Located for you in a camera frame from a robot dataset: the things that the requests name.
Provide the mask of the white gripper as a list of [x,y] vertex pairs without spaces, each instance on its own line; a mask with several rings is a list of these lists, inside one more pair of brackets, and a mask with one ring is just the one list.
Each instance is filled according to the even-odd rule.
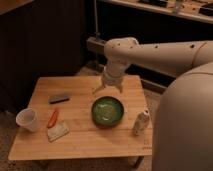
[[116,87],[120,93],[123,92],[122,81],[123,81],[124,71],[120,68],[110,68],[108,66],[104,67],[101,81],[102,85],[93,90],[93,94],[105,89],[106,86]]

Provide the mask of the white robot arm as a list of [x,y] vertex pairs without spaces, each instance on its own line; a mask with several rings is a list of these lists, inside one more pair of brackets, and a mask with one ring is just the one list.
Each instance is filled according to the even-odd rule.
[[133,37],[104,44],[104,86],[121,85],[132,64],[175,77],[153,123],[152,171],[213,171],[213,40],[141,44]]

